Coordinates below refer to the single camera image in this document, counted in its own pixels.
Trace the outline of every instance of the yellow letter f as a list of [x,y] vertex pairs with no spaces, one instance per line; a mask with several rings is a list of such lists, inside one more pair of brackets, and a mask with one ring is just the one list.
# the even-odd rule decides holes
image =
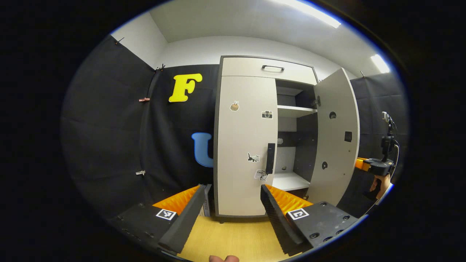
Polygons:
[[201,74],[190,74],[190,75],[177,75],[175,79],[175,87],[173,88],[173,95],[168,98],[169,102],[184,102],[188,100],[188,96],[185,96],[185,90],[188,90],[188,94],[191,94],[194,91],[194,79],[197,82],[202,81]]

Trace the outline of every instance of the wooden floor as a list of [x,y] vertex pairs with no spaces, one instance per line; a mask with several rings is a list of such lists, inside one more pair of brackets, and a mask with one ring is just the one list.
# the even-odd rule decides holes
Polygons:
[[235,219],[220,224],[212,217],[198,216],[178,256],[208,262],[210,255],[222,259],[235,255],[241,262],[276,262],[290,258],[283,253],[268,218]]

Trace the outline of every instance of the black handle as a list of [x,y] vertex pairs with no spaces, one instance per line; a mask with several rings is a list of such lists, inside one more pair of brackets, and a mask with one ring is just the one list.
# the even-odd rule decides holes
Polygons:
[[283,67],[279,67],[279,66],[268,66],[268,67],[276,67],[276,68],[281,68],[281,70],[282,70],[282,71],[283,71],[283,70],[285,70],[285,68],[283,68]]
[[372,201],[377,201],[377,194],[380,192],[380,185],[382,184],[382,181],[380,179],[377,179],[377,186],[376,189],[372,192],[364,192],[364,196],[367,197],[368,199]]
[[268,143],[267,164],[265,167],[265,174],[272,174],[274,172],[274,158],[275,158],[275,143]]

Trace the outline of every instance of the door handle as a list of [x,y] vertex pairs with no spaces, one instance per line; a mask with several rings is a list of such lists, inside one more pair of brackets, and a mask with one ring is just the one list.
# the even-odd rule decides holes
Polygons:
[[275,67],[275,68],[280,68],[281,69],[281,72],[283,72],[283,70],[285,70],[284,67],[279,67],[279,66],[268,66],[268,67]]
[[274,159],[275,159],[275,143],[268,143],[267,164],[265,167],[265,174],[272,174],[274,172]]

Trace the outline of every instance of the white wall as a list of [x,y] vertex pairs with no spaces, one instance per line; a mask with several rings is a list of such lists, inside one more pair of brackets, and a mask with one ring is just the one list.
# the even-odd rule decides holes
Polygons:
[[[244,36],[208,36],[169,43],[158,58],[166,67],[219,64],[221,55],[255,55],[314,66],[324,79],[340,66],[322,56],[292,45]],[[356,78],[346,71],[350,79]]]
[[120,26],[111,35],[127,49],[149,64],[152,68],[162,65],[158,58],[167,46],[167,40],[160,32],[149,12],[143,13]]

